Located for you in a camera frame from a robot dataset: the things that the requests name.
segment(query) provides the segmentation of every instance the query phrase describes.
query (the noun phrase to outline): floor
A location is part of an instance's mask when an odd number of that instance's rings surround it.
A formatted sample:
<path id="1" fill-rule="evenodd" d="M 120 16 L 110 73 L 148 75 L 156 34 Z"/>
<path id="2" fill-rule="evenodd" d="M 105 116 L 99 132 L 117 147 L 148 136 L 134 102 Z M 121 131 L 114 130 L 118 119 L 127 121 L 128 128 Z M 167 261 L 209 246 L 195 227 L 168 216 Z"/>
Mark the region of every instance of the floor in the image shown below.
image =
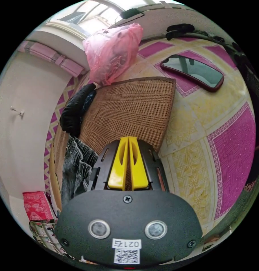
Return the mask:
<path id="1" fill-rule="evenodd" d="M 225 81 L 217 93 L 171 73 L 159 64 L 181 54 L 219 69 Z M 135 63 L 116 81 L 165 76 L 177 91 L 160 150 L 170 191 L 184 198 L 198 215 L 203 234 L 229 225 L 251 193 L 242 192 L 254 154 L 255 123 L 244 80 L 226 51 L 210 41 L 180 38 L 153 40 L 140 46 Z M 45 152 L 46 189 L 49 151 L 61 110 L 76 82 L 70 82 L 53 114 Z"/>

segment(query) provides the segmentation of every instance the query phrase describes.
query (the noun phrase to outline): pink plastic bag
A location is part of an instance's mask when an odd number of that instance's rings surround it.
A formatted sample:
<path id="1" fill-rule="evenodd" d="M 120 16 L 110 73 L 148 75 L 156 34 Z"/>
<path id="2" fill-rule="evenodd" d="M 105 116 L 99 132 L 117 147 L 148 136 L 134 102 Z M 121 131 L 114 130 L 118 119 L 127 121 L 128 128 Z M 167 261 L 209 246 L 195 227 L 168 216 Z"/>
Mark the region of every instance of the pink plastic bag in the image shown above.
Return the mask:
<path id="1" fill-rule="evenodd" d="M 143 28 L 138 23 L 100 30 L 85 39 L 84 51 L 90 66 L 90 80 L 111 85 L 136 59 Z"/>

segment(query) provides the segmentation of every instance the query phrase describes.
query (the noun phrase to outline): red package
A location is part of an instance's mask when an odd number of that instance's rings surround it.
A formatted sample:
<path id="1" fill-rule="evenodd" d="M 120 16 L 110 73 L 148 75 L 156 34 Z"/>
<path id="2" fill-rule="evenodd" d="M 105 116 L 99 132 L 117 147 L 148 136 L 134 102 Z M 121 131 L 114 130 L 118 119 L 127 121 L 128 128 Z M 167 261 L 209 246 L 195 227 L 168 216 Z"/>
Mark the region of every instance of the red package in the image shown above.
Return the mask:
<path id="1" fill-rule="evenodd" d="M 24 208 L 30 221 L 54 219 L 43 191 L 23 193 Z"/>

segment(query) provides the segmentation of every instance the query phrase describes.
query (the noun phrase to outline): pink curtain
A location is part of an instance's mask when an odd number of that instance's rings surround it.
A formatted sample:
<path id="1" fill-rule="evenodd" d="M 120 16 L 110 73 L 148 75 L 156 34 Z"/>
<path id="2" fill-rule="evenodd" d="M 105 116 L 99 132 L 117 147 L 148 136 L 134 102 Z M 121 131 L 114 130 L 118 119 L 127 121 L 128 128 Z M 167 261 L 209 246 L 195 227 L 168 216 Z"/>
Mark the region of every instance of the pink curtain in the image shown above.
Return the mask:
<path id="1" fill-rule="evenodd" d="M 34 56 L 45 59 L 48 62 L 53 62 L 74 77 L 78 77 L 84 70 L 84 68 L 76 62 L 66 58 L 65 56 L 39 42 L 25 40 L 18 47 L 18 51 L 32 54 Z"/>

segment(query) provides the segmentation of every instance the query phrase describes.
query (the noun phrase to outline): woven mat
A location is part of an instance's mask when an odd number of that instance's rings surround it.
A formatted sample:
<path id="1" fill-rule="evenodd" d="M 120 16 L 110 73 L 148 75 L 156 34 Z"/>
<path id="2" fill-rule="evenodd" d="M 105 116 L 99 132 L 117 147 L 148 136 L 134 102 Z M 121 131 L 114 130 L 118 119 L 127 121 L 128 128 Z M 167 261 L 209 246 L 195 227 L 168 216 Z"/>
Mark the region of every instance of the woven mat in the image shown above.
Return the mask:
<path id="1" fill-rule="evenodd" d="M 79 139 L 98 154 L 110 142 L 136 136 L 158 152 L 173 106 L 175 80 L 146 77 L 117 82 L 97 89 L 85 113 Z M 54 139 L 55 173 L 61 187 L 62 166 L 68 135 L 57 127 Z M 127 171 L 126 189 L 131 189 Z"/>

